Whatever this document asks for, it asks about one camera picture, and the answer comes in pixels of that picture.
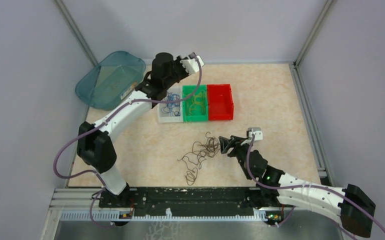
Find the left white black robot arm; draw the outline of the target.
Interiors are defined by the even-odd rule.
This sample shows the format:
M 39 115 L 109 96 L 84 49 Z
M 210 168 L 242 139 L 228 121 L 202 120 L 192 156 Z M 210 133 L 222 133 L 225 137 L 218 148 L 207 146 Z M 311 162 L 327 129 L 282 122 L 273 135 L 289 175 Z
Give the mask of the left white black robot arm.
M 77 156 L 95 170 L 105 190 L 111 193 L 111 201 L 118 207 L 126 206 L 131 194 L 127 191 L 128 183 L 116 167 L 114 141 L 137 118 L 164 103 L 169 88 L 200 73 L 202 68 L 201 58 L 194 53 L 173 57 L 170 53 L 160 52 L 151 63 L 151 71 L 118 107 L 94 123 L 85 121 L 79 126 Z

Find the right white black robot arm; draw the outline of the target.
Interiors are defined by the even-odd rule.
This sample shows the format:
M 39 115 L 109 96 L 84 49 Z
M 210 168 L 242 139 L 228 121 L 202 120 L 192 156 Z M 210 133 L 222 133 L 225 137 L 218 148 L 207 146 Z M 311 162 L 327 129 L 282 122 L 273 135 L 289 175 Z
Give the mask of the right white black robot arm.
M 332 187 L 297 178 L 272 167 L 258 150 L 254 136 L 219 136 L 220 152 L 235 157 L 247 179 L 262 191 L 268 206 L 289 205 L 325 216 L 349 233 L 369 238 L 372 234 L 376 204 L 358 186 Z

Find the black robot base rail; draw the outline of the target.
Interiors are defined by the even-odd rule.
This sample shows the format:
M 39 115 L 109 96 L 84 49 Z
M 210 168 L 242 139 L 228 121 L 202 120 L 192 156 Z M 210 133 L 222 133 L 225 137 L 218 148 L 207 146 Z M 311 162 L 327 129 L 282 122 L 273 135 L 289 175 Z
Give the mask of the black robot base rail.
M 127 208 L 135 217 L 251 216 L 254 210 L 282 204 L 271 190 L 259 187 L 131 187 L 116 196 L 105 190 L 101 208 Z

